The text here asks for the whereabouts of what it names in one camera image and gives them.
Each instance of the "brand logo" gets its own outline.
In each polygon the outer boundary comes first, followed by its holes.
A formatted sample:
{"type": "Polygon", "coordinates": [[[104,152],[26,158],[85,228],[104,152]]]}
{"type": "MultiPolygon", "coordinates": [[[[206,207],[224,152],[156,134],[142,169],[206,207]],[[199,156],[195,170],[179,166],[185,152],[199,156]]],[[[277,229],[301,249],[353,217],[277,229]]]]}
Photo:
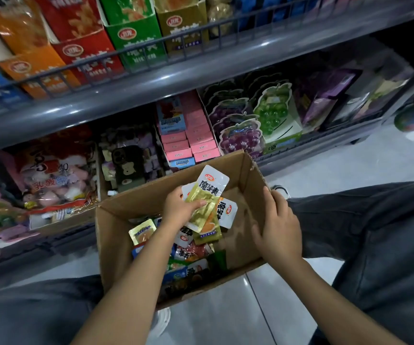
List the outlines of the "brand logo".
{"type": "Polygon", "coordinates": [[[31,64],[28,62],[15,62],[10,64],[10,70],[18,74],[24,74],[31,70],[31,64]]]}
{"type": "Polygon", "coordinates": [[[63,53],[65,53],[68,57],[77,57],[80,56],[84,52],[84,48],[79,45],[68,45],[63,47],[63,53]]]}
{"type": "Polygon", "coordinates": [[[167,25],[174,28],[181,24],[183,18],[180,16],[172,16],[167,19],[167,25]]]}
{"type": "Polygon", "coordinates": [[[120,29],[118,32],[118,36],[120,39],[123,40],[132,40],[136,37],[136,30],[133,28],[120,29]]]}

